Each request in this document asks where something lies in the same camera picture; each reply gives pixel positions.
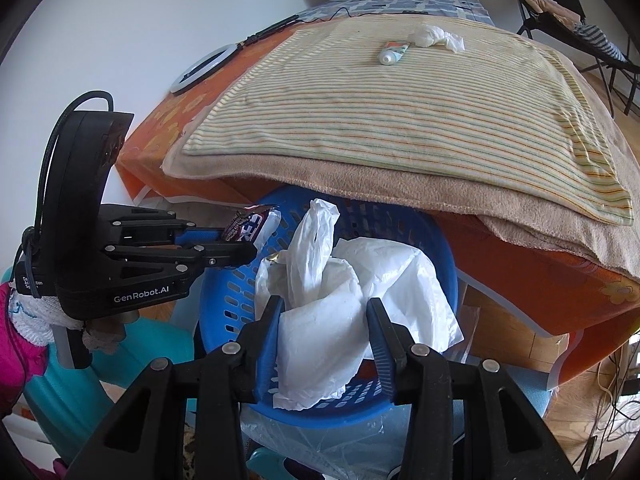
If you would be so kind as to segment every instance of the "chair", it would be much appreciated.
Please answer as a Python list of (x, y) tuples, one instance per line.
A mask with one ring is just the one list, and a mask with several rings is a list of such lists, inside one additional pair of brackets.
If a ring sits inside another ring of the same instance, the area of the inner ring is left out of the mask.
[[(573, 12), (580, 15), (581, 21), (585, 22), (584, 9), (580, 4), (580, 0), (555, 0), (561, 6), (572, 10)], [(591, 43), (584, 40), (582, 37), (574, 34), (571, 30), (566, 28), (562, 23), (560, 23), (554, 15), (549, 12), (538, 13), (534, 9), (532, 9), (525, 0), (518, 0), (518, 5), (520, 7), (520, 14), (522, 16), (522, 26), (520, 30), (517, 32), (518, 35), (522, 35), (524, 32), (527, 33), (530, 39), (533, 39), (531, 35), (532, 30), (540, 30), (545, 34), (548, 34), (552, 38), (555, 38), (558, 41), (561, 41), (564, 44), (572, 46), (577, 50), (580, 50), (590, 56), (593, 56), (596, 60), (594, 65), (588, 66), (580, 70), (580, 72), (590, 72), (597, 68), (600, 71), (600, 76), (604, 83), (605, 90), (607, 92), (607, 99), (609, 100), (609, 109), (611, 111), (611, 117), (614, 116), (614, 107), (613, 101), (611, 99), (611, 91), (616, 91), (618, 96), (623, 99), (623, 96), (618, 92), (618, 90), (613, 88), (613, 84), (615, 82), (616, 73), (621, 72), (631, 83), (631, 92), (629, 93), (628, 100), (625, 106), (625, 115), (629, 114), (629, 110), (631, 110), (631, 105), (633, 104), (633, 100), (636, 94), (636, 89), (638, 88), (638, 74), (640, 73), (640, 66), (635, 65), (628, 59), (629, 54), (629, 46), (630, 43), (627, 43), (625, 60), (620, 61), (614, 57), (611, 57), (606, 52), (594, 47)], [(603, 66), (607, 66), (611, 69), (611, 76), (609, 79), (609, 83), (607, 83)]]

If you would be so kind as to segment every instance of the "blue laundry basket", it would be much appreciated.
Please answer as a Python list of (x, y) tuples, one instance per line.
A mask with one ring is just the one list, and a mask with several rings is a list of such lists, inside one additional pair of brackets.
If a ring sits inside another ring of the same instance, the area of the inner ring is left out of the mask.
[[(205, 273), (200, 297), (200, 331), (207, 352), (235, 341), (242, 326), (254, 321), (258, 265), (268, 254), (289, 246), (296, 227), (309, 209), (309, 202), (315, 198), (334, 203), (340, 211), (334, 244), (339, 238), (350, 240), (364, 236), (395, 240), (422, 250), (435, 266), (447, 301), (453, 309), (456, 308), (458, 280), (453, 256), (445, 237), (430, 216), (408, 207), (347, 200), (301, 187), (284, 186), (260, 200), (263, 204), (278, 205), (282, 221), (258, 257), (239, 269), (207, 269)], [(299, 412), (274, 408), (273, 393), (277, 391), (278, 380), (276, 371), (271, 373), (272, 388), (252, 408), (284, 424), (303, 428), (335, 428), (356, 424), (391, 407), (390, 399), (382, 391), (377, 378), (354, 378), (340, 399), (323, 400)]]

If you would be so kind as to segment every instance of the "clear plastic bag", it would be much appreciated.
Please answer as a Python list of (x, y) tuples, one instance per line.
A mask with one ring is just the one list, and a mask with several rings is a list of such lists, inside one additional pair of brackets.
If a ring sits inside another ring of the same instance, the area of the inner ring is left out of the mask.
[(243, 405), (242, 432), (258, 444), (338, 480), (385, 480), (402, 462), (411, 406), (328, 430), (276, 422)]

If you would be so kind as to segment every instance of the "orange fabric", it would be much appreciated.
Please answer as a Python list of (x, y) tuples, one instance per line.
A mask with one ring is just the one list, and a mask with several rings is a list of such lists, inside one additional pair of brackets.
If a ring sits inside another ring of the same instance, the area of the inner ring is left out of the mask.
[(628, 278), (569, 253), (503, 242), (475, 216), (430, 213), (460, 270), (549, 333), (580, 333), (552, 371), (550, 388), (597, 364), (640, 328), (640, 285)]
[(169, 147), (194, 116), (212, 104), (248, 68), (291, 36), (296, 28), (289, 27), (245, 47), (213, 76), (184, 94), (169, 94), (164, 98), (129, 136), (116, 162), (118, 173), (132, 197), (137, 197), (148, 186), (166, 197), (197, 196), (215, 202), (246, 204), (278, 186), (256, 178), (222, 178), (213, 186), (203, 180), (168, 177), (160, 166)]
[[(168, 198), (193, 196), (246, 204), (281, 185), (257, 178), (171, 178), (161, 164), (194, 116), (295, 29), (244, 48), (207, 80), (180, 96), (168, 95), (156, 107), (127, 139), (116, 163), (132, 197), (143, 196), (149, 188), (150, 194)], [(572, 333), (574, 344), (558, 359), (550, 388), (605, 358), (640, 327), (637, 283), (568, 253), (503, 242), (475, 216), (436, 213), (435, 218), (462, 271), (511, 301), (549, 333)]]

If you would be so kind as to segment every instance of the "striped cloth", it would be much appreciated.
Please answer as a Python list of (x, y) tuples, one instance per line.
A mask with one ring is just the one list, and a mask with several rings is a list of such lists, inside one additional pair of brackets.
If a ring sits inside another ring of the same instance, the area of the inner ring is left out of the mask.
[(612, 57), (618, 61), (625, 62), (625, 55), (605, 36), (602, 29), (596, 25), (588, 25), (587, 23), (578, 23), (575, 25), (574, 34), (580, 36), (583, 40), (590, 43), (594, 48), (601, 51), (605, 56)]
[[(388, 40), (421, 22), (466, 51)], [(466, 178), (631, 225), (631, 198), (577, 81), (558, 53), (483, 23), (361, 16), (297, 31), (220, 97), (186, 155), (290, 155)]]

